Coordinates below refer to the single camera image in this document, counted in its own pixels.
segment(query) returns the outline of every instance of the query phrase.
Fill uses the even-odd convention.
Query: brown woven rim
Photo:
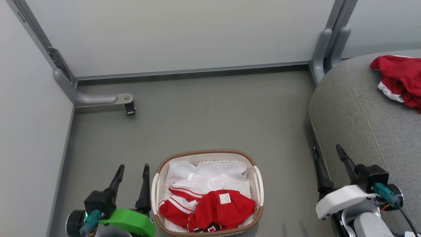
[[[184,152],[184,153],[180,153],[180,154],[175,154],[173,156],[168,157],[167,159],[165,159],[158,167],[157,173],[161,172],[162,167],[164,167],[164,165],[166,163],[168,163],[170,160],[175,159],[175,158],[179,158],[179,157],[183,157],[183,156],[192,156],[192,155],[200,155],[200,154],[212,154],[212,153],[232,153],[232,154],[238,154],[241,155],[245,158],[247,158],[250,163],[253,166],[256,166],[256,163],[254,162],[254,160],[247,155],[246,153],[242,152],[242,151],[237,151],[237,150],[202,150],[202,151],[190,151],[190,152]],[[235,228],[235,229],[229,229],[229,230],[221,230],[221,231],[215,231],[215,232],[202,232],[202,233],[181,233],[181,232],[174,232],[174,231],[170,231],[167,228],[165,228],[165,226],[161,223],[161,221],[159,220],[158,215],[155,215],[155,223],[158,225],[158,227],[164,231],[166,234],[169,235],[173,235],[173,236],[216,236],[216,235],[224,235],[224,234],[233,234],[233,233],[237,233],[237,232],[242,232],[242,231],[246,231],[251,229],[253,226],[255,226],[263,213],[263,206],[257,206],[256,208],[258,208],[258,213],[256,215],[256,218],[254,218],[253,222],[240,227],[240,228]]]

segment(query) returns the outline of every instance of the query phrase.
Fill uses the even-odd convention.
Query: white robot part
[[[316,204],[319,219],[337,213],[347,207],[361,202],[366,198],[373,198],[376,194],[364,192],[358,185],[348,185],[326,195]]]

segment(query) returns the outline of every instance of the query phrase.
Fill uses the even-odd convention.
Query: white wall panel
[[[73,104],[4,0],[0,32],[0,235],[45,237]]]
[[[420,0],[359,0],[343,58],[421,48]]]
[[[334,0],[27,0],[75,77],[311,60]]]

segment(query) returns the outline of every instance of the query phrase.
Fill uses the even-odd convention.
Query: fabric upholstery
[[[421,50],[371,54],[342,62],[316,88],[309,115],[335,186],[349,185],[335,148],[341,144],[356,164],[378,164],[390,173],[389,182],[404,194],[404,211],[421,231],[421,114],[377,89],[381,74],[369,66],[382,55],[421,58]],[[393,231],[410,230],[399,211],[381,214]]]

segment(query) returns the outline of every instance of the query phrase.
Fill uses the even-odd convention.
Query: white basket handle
[[[152,206],[152,212],[154,215],[158,214],[158,203],[159,198],[159,173],[156,173],[154,176],[154,180],[152,181],[152,189],[151,189],[151,206]]]
[[[263,202],[264,202],[263,180],[262,180],[262,175],[260,174],[260,170],[257,166],[254,166],[254,178],[256,181],[256,188],[257,188],[257,200],[260,206],[263,206]]]

